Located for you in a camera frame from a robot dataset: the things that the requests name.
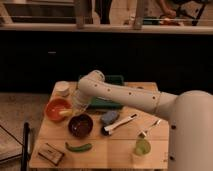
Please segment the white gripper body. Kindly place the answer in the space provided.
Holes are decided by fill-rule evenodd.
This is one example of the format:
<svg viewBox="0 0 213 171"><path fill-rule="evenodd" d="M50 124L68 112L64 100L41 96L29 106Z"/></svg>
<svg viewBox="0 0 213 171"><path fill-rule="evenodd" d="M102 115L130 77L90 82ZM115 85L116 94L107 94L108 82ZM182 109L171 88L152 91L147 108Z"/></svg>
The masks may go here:
<svg viewBox="0 0 213 171"><path fill-rule="evenodd" d="M86 111L88 108L92 97L81 92L80 90L75 90L72 95L72 114L80 115Z"/></svg>

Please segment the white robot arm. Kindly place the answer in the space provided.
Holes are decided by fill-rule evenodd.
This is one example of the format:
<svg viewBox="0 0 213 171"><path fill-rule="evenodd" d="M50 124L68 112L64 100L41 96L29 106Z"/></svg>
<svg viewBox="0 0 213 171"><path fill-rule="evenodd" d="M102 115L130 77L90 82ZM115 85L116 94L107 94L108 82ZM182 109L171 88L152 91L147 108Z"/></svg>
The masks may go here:
<svg viewBox="0 0 213 171"><path fill-rule="evenodd" d="M168 171L213 171L213 95L190 90L179 95L118 86L93 70L81 77L72 95L75 113L91 99L101 97L126 105L169 123Z"/></svg>

